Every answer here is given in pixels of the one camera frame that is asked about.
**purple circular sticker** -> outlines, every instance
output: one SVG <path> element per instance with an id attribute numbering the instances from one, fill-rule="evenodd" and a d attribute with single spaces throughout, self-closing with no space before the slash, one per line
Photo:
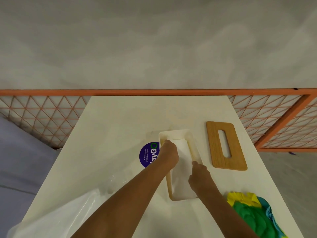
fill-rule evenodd
<path id="1" fill-rule="evenodd" d="M 159 155 L 159 142 L 145 144 L 140 151 L 140 162 L 146 167 L 151 164 Z"/>

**human hand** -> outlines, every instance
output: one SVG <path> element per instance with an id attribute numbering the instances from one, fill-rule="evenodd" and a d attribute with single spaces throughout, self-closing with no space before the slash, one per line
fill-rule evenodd
<path id="1" fill-rule="evenodd" d="M 196 195 L 200 196 L 205 192 L 219 192 L 207 167 L 202 164 L 198 164 L 197 161 L 193 161 L 192 165 L 192 174 L 189 176 L 188 183 Z"/>
<path id="2" fill-rule="evenodd" d="M 158 159 L 168 162 L 171 169 L 174 168 L 179 160 L 176 145 L 169 140 L 165 140 L 159 150 Z"/>

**green cloth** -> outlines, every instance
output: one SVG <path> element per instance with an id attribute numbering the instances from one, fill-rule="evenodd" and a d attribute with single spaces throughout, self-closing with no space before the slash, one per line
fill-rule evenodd
<path id="1" fill-rule="evenodd" d="M 233 208 L 260 238 L 279 237 L 272 221 L 262 208 L 248 206 L 238 201 L 233 204 Z"/>

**orange frame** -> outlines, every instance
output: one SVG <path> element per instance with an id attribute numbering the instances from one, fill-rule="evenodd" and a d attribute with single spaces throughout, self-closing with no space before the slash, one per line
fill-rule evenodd
<path id="1" fill-rule="evenodd" d="M 280 129 L 317 97 L 317 88 L 281 89 L 91 89 L 0 90 L 0 96 L 203 96 L 203 95 L 302 95 L 255 144 L 259 152 L 317 152 L 317 148 L 262 148 Z"/>

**human arm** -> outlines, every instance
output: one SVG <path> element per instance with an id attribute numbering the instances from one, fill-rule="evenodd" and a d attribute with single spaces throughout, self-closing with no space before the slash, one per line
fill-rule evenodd
<path id="1" fill-rule="evenodd" d="M 72 238 L 132 237 L 157 187 L 178 159 L 176 145 L 165 140 L 158 158 L 103 203 Z"/>
<path id="2" fill-rule="evenodd" d="M 188 182 L 216 221 L 224 237 L 259 238 L 221 195 L 207 167 L 196 161 L 192 164 L 192 175 Z"/>

